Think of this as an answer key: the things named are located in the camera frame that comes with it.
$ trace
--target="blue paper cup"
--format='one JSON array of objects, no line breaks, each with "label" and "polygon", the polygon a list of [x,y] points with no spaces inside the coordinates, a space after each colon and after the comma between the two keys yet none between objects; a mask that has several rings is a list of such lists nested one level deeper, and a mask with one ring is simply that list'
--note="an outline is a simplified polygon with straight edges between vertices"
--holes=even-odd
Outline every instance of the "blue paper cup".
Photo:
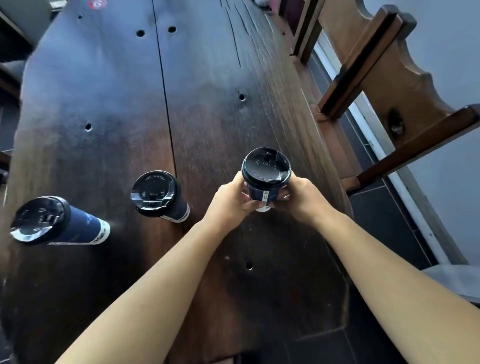
[{"label": "blue paper cup", "polygon": [[110,234],[110,225],[58,196],[28,201],[15,213],[11,236],[25,244],[95,245]]},{"label": "blue paper cup", "polygon": [[265,207],[257,209],[260,212],[270,209],[268,204],[276,200],[292,175],[288,158],[267,147],[251,151],[243,160],[241,171],[247,182],[250,199],[265,202]]},{"label": "blue paper cup", "polygon": [[136,210],[149,218],[183,222],[190,214],[180,184],[164,170],[153,170],[140,176],[133,185],[130,198]]}]

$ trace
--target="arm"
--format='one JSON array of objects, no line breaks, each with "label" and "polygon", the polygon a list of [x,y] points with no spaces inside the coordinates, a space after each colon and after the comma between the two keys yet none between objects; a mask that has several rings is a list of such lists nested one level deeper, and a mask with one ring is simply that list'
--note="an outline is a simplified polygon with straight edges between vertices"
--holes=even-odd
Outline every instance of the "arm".
[{"label": "arm", "polygon": [[478,363],[480,310],[393,253],[336,211],[307,179],[292,176],[289,211],[317,229],[409,363]]},{"label": "arm", "polygon": [[57,364],[163,363],[213,252],[261,205],[242,193],[243,183],[239,172],[221,186],[205,217],[112,303]]}]

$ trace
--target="forearm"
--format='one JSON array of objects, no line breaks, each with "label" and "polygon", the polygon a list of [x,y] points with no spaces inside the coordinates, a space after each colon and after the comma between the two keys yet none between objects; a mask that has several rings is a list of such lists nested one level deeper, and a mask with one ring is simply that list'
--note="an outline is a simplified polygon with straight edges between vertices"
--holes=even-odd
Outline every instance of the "forearm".
[{"label": "forearm", "polygon": [[392,342],[409,363],[480,358],[480,310],[427,277],[347,216],[318,224]]},{"label": "forearm", "polygon": [[206,223],[193,226],[57,363],[162,363],[223,237]]}]

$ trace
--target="person's right hand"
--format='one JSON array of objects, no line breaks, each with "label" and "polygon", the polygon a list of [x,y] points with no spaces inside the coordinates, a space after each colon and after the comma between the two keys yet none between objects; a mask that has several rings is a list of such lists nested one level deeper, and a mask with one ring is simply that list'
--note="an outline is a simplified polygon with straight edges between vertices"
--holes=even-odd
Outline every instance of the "person's right hand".
[{"label": "person's right hand", "polygon": [[336,210],[320,191],[306,178],[297,177],[293,172],[287,184],[288,200],[276,200],[269,206],[289,212],[298,221],[318,229],[322,219]]}]

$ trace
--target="person's left arm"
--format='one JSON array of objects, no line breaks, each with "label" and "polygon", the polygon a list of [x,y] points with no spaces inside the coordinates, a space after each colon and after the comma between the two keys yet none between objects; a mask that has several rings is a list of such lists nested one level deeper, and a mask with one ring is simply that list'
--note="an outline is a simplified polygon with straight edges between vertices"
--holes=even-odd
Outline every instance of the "person's left arm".
[{"label": "person's left arm", "polygon": [[112,303],[57,364],[162,363],[213,252],[262,204],[249,201],[243,183],[239,172],[222,185],[205,217]]}]

